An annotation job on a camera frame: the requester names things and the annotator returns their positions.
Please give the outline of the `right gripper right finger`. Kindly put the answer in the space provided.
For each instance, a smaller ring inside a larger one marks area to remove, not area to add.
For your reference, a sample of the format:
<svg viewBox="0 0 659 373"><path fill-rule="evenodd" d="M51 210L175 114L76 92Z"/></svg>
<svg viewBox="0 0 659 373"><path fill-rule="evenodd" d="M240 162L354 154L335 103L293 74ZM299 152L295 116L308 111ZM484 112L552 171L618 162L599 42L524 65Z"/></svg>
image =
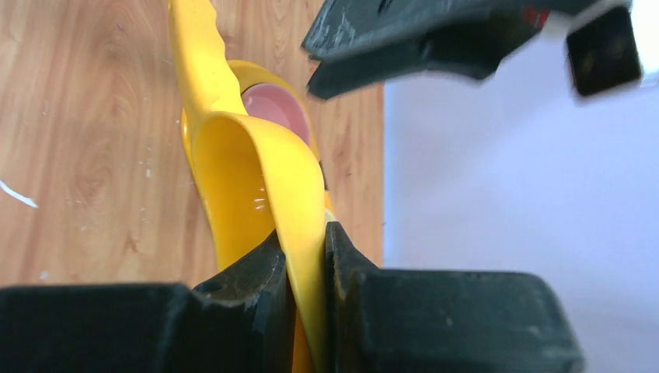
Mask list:
<svg viewBox="0 0 659 373"><path fill-rule="evenodd" d="M326 226L331 372L582 372L584 353L534 274L391 270Z"/></svg>

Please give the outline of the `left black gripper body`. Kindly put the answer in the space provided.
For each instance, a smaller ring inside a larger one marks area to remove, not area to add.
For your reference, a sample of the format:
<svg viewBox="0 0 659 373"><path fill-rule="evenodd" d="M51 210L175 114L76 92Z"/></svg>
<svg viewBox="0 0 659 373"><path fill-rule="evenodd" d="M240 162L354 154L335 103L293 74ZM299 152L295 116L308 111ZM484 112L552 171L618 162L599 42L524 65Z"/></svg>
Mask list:
<svg viewBox="0 0 659 373"><path fill-rule="evenodd" d="M638 1L529 1L525 22L543 28L558 13L568 22L567 57L573 87L591 97L640 82L640 47L632 11Z"/></svg>

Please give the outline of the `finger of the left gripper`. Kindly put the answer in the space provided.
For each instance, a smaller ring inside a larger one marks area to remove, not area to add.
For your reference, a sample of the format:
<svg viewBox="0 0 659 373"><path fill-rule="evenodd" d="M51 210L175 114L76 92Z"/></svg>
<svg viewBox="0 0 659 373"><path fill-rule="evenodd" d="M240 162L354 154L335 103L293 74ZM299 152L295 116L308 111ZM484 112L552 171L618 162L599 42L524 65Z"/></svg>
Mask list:
<svg viewBox="0 0 659 373"><path fill-rule="evenodd" d="M593 1L326 1L302 41L319 61L335 61L441 26L485 20L495 13L521 19L533 12L576 16Z"/></svg>
<svg viewBox="0 0 659 373"><path fill-rule="evenodd" d="M323 61L308 92L332 99L375 83L422 71L448 72L475 80L492 75L515 51L515 42L473 30L439 30L338 61Z"/></svg>

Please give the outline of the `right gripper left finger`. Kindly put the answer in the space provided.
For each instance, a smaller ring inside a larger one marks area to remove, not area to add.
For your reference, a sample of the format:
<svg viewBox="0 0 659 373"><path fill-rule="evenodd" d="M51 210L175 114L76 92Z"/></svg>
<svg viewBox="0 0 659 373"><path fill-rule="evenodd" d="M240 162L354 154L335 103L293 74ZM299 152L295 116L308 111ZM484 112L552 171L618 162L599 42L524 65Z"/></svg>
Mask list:
<svg viewBox="0 0 659 373"><path fill-rule="evenodd" d="M1 290L3 372L289 372L295 303L276 234L181 283Z"/></svg>

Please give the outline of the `yellow plastic scoop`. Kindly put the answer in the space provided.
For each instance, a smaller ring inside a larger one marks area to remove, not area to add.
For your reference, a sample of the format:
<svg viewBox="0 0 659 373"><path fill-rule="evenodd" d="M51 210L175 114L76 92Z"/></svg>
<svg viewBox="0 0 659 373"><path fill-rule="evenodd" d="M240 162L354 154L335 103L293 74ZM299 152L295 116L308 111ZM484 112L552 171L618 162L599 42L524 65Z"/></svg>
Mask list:
<svg viewBox="0 0 659 373"><path fill-rule="evenodd" d="M171 1L168 13L183 143L218 267L276 233L298 310L294 370L326 372L326 191L317 151L292 130L249 115L242 101L258 85L291 87L257 64L227 59L209 1Z"/></svg>

